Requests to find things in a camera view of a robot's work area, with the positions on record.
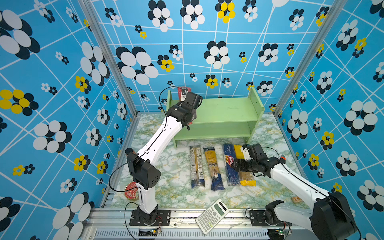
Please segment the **red spaghetti bag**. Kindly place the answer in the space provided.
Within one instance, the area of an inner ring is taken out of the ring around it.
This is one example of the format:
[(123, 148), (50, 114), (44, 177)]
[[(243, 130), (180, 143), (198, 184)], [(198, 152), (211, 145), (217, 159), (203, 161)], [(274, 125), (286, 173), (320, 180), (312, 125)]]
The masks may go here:
[(187, 97), (187, 94), (191, 91), (189, 87), (178, 87), (178, 96), (180, 101), (184, 101)]

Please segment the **clear grey spaghetti bag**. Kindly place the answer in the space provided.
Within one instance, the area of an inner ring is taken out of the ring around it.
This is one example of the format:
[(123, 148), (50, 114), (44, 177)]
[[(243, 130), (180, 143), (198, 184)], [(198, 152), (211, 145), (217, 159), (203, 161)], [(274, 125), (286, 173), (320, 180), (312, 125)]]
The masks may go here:
[(191, 187), (205, 187), (201, 146), (190, 146)]

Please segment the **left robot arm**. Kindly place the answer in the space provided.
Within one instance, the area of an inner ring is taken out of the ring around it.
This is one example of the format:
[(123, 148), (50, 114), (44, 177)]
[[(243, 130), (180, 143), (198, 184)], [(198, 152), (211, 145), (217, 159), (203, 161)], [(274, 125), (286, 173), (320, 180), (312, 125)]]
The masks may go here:
[(129, 173), (140, 191), (138, 212), (148, 222), (153, 221), (158, 210), (155, 186), (161, 172), (156, 168), (156, 163), (175, 135), (193, 122), (202, 102), (200, 95), (188, 92), (184, 100), (168, 108), (162, 124), (151, 139), (137, 153), (131, 150), (127, 153)]

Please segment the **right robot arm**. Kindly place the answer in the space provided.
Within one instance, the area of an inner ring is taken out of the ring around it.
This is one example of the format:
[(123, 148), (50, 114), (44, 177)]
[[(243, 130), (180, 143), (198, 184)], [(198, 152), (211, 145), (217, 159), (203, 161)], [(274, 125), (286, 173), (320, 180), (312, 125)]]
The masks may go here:
[(360, 232), (343, 194), (331, 193), (304, 179), (286, 165), (285, 156), (268, 157), (260, 144), (244, 144), (241, 152), (243, 158), (235, 158), (231, 164), (235, 171), (273, 179), (308, 206), (303, 209), (281, 200), (273, 201), (265, 207), (266, 223), (297, 225), (314, 233), (319, 240), (346, 240)]

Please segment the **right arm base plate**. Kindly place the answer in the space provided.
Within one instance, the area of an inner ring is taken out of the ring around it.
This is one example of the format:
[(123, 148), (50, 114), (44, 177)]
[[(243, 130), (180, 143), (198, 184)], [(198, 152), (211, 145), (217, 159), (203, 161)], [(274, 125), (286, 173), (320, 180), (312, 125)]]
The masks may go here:
[(246, 210), (246, 217), (251, 221), (252, 227), (277, 227), (284, 228), (287, 224), (278, 222), (275, 224), (269, 224), (266, 220), (265, 210)]

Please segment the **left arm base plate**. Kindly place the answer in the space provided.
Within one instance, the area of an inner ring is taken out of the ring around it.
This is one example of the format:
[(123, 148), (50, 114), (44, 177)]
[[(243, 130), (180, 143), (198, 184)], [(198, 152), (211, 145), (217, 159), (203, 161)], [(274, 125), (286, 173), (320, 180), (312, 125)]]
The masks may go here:
[(151, 226), (169, 226), (171, 220), (170, 210), (154, 210), (152, 213), (144, 213), (141, 209), (133, 210), (131, 219), (129, 222), (130, 226), (139, 227), (151, 227)]

